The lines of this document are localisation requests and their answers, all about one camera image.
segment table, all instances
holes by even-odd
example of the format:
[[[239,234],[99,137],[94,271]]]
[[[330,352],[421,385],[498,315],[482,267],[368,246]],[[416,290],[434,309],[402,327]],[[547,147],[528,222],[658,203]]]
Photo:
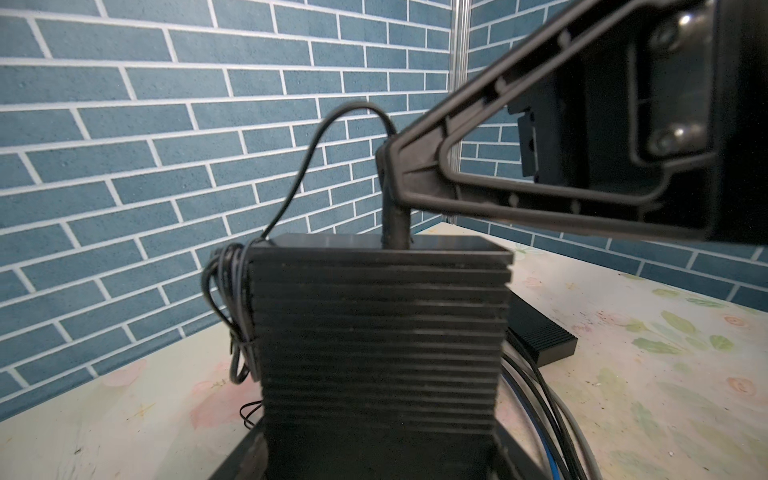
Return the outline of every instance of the table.
[[[441,223],[426,234],[471,234]],[[768,478],[768,314],[494,237],[510,287],[579,337],[541,369],[605,478]],[[0,478],[207,478],[259,386],[217,325],[0,423]],[[506,387],[497,417],[541,463]]]

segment wall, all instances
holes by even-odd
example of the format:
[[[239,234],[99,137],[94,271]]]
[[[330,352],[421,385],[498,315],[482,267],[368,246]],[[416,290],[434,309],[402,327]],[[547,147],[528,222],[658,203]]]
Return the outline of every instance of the wall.
[[[215,323],[200,265],[268,223],[320,118],[445,96],[448,3],[0,2],[0,420]],[[382,139],[337,122],[274,234],[378,233]]]
[[[557,0],[473,2],[469,34],[469,76],[506,52],[515,42],[553,18],[565,6]],[[461,170],[473,174],[523,178],[515,118],[496,114],[462,144]],[[658,243],[581,237],[569,233],[458,218],[457,224],[532,245],[685,290],[768,311],[768,250],[718,243]]]

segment gray cable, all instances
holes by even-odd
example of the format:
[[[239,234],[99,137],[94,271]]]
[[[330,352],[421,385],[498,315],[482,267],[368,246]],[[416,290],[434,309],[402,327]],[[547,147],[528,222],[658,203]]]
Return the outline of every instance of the gray cable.
[[[512,346],[507,342],[504,342],[504,346],[507,347],[505,350],[514,353],[514,355],[510,355],[510,357],[515,361],[515,363],[525,372],[526,375],[535,381],[533,371],[527,365],[525,365],[525,362],[521,362],[518,358],[516,358],[518,354],[515,349],[513,349]],[[578,422],[576,422],[576,418],[574,417],[573,413],[571,413],[571,410],[568,409],[568,406],[565,405],[565,402],[563,402],[563,400],[560,398],[560,396],[558,396],[557,393],[554,392],[554,390],[550,389],[550,393],[554,402],[558,404],[558,408],[565,415],[565,419],[571,426],[571,430],[573,431],[574,435],[576,435],[576,441],[578,442],[579,448],[581,449],[581,454],[584,456],[584,462],[587,464],[587,470],[589,471],[590,479],[603,480],[603,475],[600,473],[598,461],[594,457],[592,448],[589,446],[589,442],[584,436],[584,433],[581,431],[581,427],[578,425]]]

